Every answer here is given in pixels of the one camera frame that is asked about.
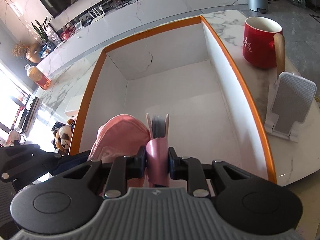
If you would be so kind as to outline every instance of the red mug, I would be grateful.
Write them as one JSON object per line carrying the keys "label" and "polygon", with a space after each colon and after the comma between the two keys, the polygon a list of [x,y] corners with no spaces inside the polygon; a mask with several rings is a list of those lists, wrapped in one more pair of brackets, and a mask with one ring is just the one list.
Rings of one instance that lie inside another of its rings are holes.
{"label": "red mug", "polygon": [[242,51],[244,58],[258,68],[277,67],[274,42],[276,33],[282,35],[279,23],[264,17],[247,18]]}

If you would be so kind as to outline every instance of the metal screw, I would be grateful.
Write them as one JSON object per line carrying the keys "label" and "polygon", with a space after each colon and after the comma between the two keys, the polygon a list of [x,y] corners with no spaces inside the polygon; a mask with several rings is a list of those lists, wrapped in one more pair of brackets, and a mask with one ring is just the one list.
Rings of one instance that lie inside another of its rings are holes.
{"label": "metal screw", "polygon": [[2,173],[2,179],[9,179],[9,174],[8,173]]}
{"label": "metal screw", "polygon": [[205,189],[196,189],[193,192],[193,196],[194,197],[206,197],[209,195],[209,191],[205,190]]}
{"label": "metal screw", "polygon": [[108,190],[104,195],[107,198],[117,198],[121,196],[121,192],[116,189],[111,189],[111,190]]}

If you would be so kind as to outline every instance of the gold vase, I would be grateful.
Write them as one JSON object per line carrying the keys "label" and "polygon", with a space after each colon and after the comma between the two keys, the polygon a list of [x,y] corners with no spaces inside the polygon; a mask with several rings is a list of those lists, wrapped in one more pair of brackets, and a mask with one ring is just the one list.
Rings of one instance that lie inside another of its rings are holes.
{"label": "gold vase", "polygon": [[42,60],[39,57],[39,52],[41,51],[41,46],[38,43],[31,44],[26,53],[26,58],[33,63],[40,63]]}

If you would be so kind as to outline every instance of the plush dog toy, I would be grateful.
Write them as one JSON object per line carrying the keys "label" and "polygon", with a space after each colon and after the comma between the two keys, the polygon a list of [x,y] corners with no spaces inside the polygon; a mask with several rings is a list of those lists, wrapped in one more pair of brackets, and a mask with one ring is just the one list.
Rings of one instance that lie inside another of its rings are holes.
{"label": "plush dog toy", "polygon": [[53,131],[53,134],[55,136],[53,140],[53,146],[55,149],[60,149],[66,154],[69,153],[71,137],[75,122],[76,116],[73,119],[68,119],[68,125],[64,125]]}

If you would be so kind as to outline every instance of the mug handle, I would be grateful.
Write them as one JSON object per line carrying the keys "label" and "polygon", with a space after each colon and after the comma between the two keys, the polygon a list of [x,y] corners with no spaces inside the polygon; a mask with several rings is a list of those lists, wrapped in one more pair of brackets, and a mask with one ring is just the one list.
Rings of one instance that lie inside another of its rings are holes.
{"label": "mug handle", "polygon": [[276,33],[273,36],[276,50],[276,62],[277,62],[277,77],[285,71],[285,43],[284,36],[281,33]]}

